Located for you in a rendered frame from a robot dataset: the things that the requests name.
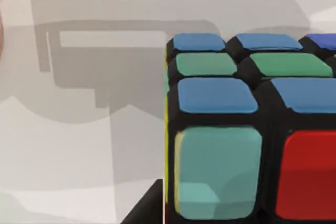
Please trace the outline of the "multicoloured puzzle cube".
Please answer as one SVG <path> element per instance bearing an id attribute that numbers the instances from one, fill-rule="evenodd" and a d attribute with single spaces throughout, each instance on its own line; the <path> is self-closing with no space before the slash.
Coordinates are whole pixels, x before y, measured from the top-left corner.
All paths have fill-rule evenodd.
<path id="1" fill-rule="evenodd" d="M 336 224 L 336 33 L 181 33 L 165 71 L 165 224 Z"/>

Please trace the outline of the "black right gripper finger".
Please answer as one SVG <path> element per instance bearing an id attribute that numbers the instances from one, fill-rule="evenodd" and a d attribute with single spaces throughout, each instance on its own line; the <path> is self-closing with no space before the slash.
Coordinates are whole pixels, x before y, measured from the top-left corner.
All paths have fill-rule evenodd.
<path id="1" fill-rule="evenodd" d="M 163 179 L 157 179 L 120 224 L 163 224 Z"/>

